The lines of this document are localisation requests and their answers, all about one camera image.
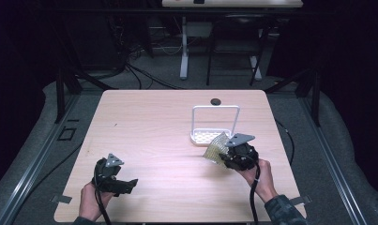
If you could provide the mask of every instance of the table surface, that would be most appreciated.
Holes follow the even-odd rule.
[[[72,200],[59,203],[55,220],[71,222],[77,217],[81,188],[92,179],[96,162],[113,153],[125,162],[117,179],[139,182],[131,194],[112,198],[107,208],[111,221],[253,221],[246,181],[205,159],[206,147],[190,139],[192,107],[210,105],[212,98],[240,107],[235,132],[256,137],[249,144],[271,162],[277,192],[299,196],[265,92],[113,90],[103,93],[63,193]],[[235,111],[210,111],[198,111],[195,126],[231,128]],[[268,221],[257,196],[255,205],[259,221]],[[297,209],[306,216],[303,205]]]
[[[164,7],[183,8],[301,8],[301,0],[205,0],[194,4],[193,0],[162,0]]]

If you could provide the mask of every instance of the sleeve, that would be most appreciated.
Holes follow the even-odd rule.
[[[265,203],[265,210],[273,225],[307,225],[308,222],[285,195],[279,195]]]
[[[95,225],[95,222],[92,222],[89,219],[86,219],[84,217],[77,217],[75,221],[72,223],[72,225]]]

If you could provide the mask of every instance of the white sponge holder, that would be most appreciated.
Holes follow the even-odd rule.
[[[215,109],[215,110],[236,109],[232,129],[211,128],[211,127],[196,128],[195,127],[195,112],[198,109]],[[236,106],[236,105],[217,105],[217,106],[214,106],[214,105],[212,105],[212,106],[198,105],[198,106],[194,106],[192,108],[192,114],[191,114],[191,133],[190,133],[191,141],[196,145],[207,146],[212,142],[212,140],[214,140],[216,137],[218,137],[223,132],[229,137],[229,139],[232,138],[234,136],[235,124],[237,122],[239,112],[240,112],[240,108],[239,108],[239,106]]]

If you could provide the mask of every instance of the human hand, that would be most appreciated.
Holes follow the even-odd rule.
[[[107,204],[109,204],[109,201],[113,197],[113,195],[114,193],[111,192],[100,193],[104,208],[107,207]],[[81,189],[79,216],[81,218],[86,218],[94,222],[101,216],[101,212],[98,208],[98,202],[96,201],[95,197],[95,186],[90,182],[86,184],[83,189]]]
[[[259,195],[264,203],[267,203],[272,198],[278,196],[279,194],[274,188],[273,174],[271,173],[271,165],[267,160],[259,159],[259,168],[261,174],[259,176],[259,182],[256,186],[255,192]],[[253,184],[256,177],[256,167],[250,170],[237,171],[240,173],[245,180],[247,180],[249,186]]]

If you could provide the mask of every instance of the black cord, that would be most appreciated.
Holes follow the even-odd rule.
[[[142,81],[139,79],[138,75],[136,75],[133,69],[131,69],[128,65],[127,65],[127,68],[129,68],[129,71],[133,74],[133,76],[135,76],[136,80],[138,80],[139,90],[142,90]]]
[[[255,189],[258,186],[259,176],[261,175],[261,168],[259,167],[258,163],[255,163],[255,166],[256,166],[256,175],[255,175],[255,180],[250,186],[249,202],[250,202],[250,209],[252,210],[253,220],[255,221],[255,225],[257,225],[259,220],[258,220],[258,215],[256,213],[256,208],[255,208]]]
[[[83,145],[83,143],[81,142],[71,153],[69,153],[63,160],[61,160],[59,163],[57,163],[56,166],[53,167],[53,169],[51,169],[48,173],[46,173],[46,175],[44,177],[42,177],[42,179],[40,179],[38,181],[38,183],[33,187],[31,188],[30,192],[28,192],[28,194],[25,196],[22,204],[20,205],[17,213],[16,213],[16,216],[13,218],[11,224],[14,223],[14,220],[16,219],[16,217],[19,215],[19,212],[22,210],[24,204],[27,202],[28,198],[30,198],[30,196],[34,193],[34,191],[39,187],[40,184],[42,184],[42,182],[49,177],[49,175],[51,175],[60,165],[62,165],[65,161],[67,161],[67,159],[69,159],[72,154],[74,154],[78,149],[80,149],[81,145]]]
[[[98,202],[98,209],[100,210],[100,213],[103,215],[104,220],[106,221],[107,225],[111,225],[112,222],[110,221],[109,215],[107,214],[106,208],[104,207],[103,201],[101,200],[101,193],[98,187],[101,185],[101,182],[98,183],[98,164],[96,164],[95,170],[94,170],[94,180],[95,180],[95,198],[96,202]]]
[[[129,64],[129,63],[127,63],[127,67],[128,67],[129,69],[131,69],[131,70],[136,70],[136,71],[142,73],[144,76],[150,78],[150,79],[153,80],[154,82],[159,83],[159,84],[161,84],[161,85],[163,85],[163,86],[166,86],[166,87],[169,87],[169,88],[172,88],[172,89],[181,89],[181,90],[182,90],[182,89],[185,89],[185,88],[183,88],[183,87],[179,87],[179,86],[175,86],[175,85],[169,84],[169,83],[167,83],[167,82],[161,80],[160,78],[155,77],[155,76],[151,75],[150,73],[148,73],[148,72],[146,72],[146,71],[144,71],[144,70],[141,70],[141,69],[139,69],[139,68],[137,68],[137,67],[135,67],[135,66],[133,66],[133,65],[131,65],[131,64]]]
[[[127,59],[127,62],[129,59],[136,60],[142,56],[142,51],[144,50],[142,46],[137,46],[136,48],[131,48],[129,58]]]
[[[284,129],[285,133],[288,135],[289,139],[291,140],[292,154],[291,154],[291,158],[289,159],[289,164],[292,165],[292,161],[294,160],[294,155],[295,155],[295,143],[294,143],[294,139],[292,138],[292,136],[289,133],[288,129],[285,128],[285,126],[279,120],[277,120],[276,118],[274,118],[274,120],[277,122],[277,124],[279,124]]]
[[[110,74],[103,74],[103,75],[91,75],[91,77],[95,78],[95,79],[98,79],[98,80],[102,80],[102,79],[106,79],[106,78],[112,78],[112,77],[115,77],[116,75],[122,73],[123,71],[125,70],[124,67],[121,67],[121,68],[118,68],[118,69],[115,69],[113,70]]]
[[[148,84],[148,86],[145,88],[146,90],[148,90],[148,89],[150,89],[150,87],[153,85],[153,83],[154,83],[154,80],[153,79],[151,79],[151,83],[150,84]]]

